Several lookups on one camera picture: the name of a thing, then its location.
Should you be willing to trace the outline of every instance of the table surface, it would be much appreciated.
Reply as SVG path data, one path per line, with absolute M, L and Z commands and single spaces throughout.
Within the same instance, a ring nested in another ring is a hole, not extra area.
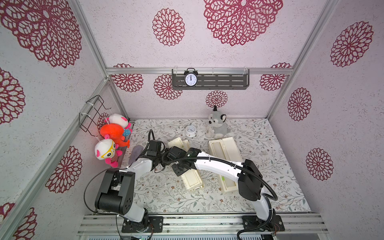
M 252 160 L 263 179 L 275 190 L 278 200 L 271 201 L 277 212 L 307 212 L 310 207 L 296 181 L 267 119 L 227 119 L 226 121 L 244 159 Z M 184 135 L 188 125 L 197 127 L 197 136 Z M 127 149 L 122 166 L 127 165 L 132 148 L 145 146 L 148 131 L 154 131 L 155 139 L 165 144 L 177 137 L 188 139 L 190 146 L 209 153 L 205 138 L 206 119 L 150 119 L 136 120 L 131 134 L 131 146 Z M 215 173 L 199 170 L 205 187 L 190 192 L 181 177 L 170 166 L 160 173 L 153 171 L 135 182 L 134 201 L 149 212 L 254 212 L 250 202 L 238 193 L 222 193 Z

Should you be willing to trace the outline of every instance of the clock face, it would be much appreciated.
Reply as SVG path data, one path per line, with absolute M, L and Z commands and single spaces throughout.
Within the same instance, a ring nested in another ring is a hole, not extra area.
M 185 83 L 190 87 L 195 86 L 197 83 L 197 76 L 193 73 L 188 73 L 185 76 Z
M 194 126 L 187 127 L 187 132 L 194 132 L 194 131 L 196 131 L 196 128 Z

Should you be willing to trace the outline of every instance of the plush toy with glasses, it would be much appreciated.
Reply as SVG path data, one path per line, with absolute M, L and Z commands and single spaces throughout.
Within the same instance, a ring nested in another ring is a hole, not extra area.
M 217 107 L 214 106 L 213 112 L 208 116 L 208 124 L 207 124 L 207 133 L 205 134 L 206 138 L 213 139 L 222 139 L 227 134 L 227 124 L 225 120 L 227 116 L 225 114 L 221 114 L 217 110 Z

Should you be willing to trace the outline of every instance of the stuffed animal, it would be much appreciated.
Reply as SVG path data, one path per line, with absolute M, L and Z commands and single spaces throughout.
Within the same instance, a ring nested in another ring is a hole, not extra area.
M 111 116 L 109 116 L 109 118 L 106 118 L 104 121 L 106 123 L 116 123 L 120 125 L 122 128 L 124 128 L 124 133 L 122 134 L 124 137 L 129 136 L 129 134 L 131 134 L 132 132 L 132 129 L 130 129 L 131 123 L 128 122 L 128 120 L 120 114 L 114 113 Z
M 123 137 L 123 133 L 123 127 L 116 123 L 105 124 L 100 128 L 100 134 L 105 139 L 110 138 L 121 147 L 129 147 L 129 140 L 124 142 L 125 137 Z
M 122 155 L 122 151 L 116 150 L 119 145 L 112 139 L 103 139 L 95 146 L 95 155 L 99 160 L 105 160 L 106 164 L 111 167 L 118 167 L 118 156 Z
M 225 120 L 227 116 L 221 114 L 214 106 L 213 112 L 208 116 L 206 138 L 222 139 L 227 134 L 227 124 Z

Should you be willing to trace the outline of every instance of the white plush toy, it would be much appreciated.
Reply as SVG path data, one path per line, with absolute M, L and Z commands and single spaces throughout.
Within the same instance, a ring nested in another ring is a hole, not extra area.
M 118 156 L 122 155 L 122 151 L 116 150 L 119 145 L 112 139 L 103 139 L 95 146 L 95 155 L 99 160 L 105 160 L 106 164 L 111 167 L 118 167 Z
M 132 129 L 130 129 L 131 123 L 128 122 L 128 119 L 126 119 L 124 116 L 120 114 L 117 114 L 117 113 L 112 114 L 107 119 L 105 119 L 105 122 L 116 123 L 120 125 L 122 128 L 124 128 L 124 133 L 122 134 L 124 137 L 128 136 L 132 132 Z
M 221 114 L 214 106 L 213 112 L 208 116 L 207 133 L 206 138 L 222 139 L 228 132 L 227 124 L 225 120 L 227 116 Z

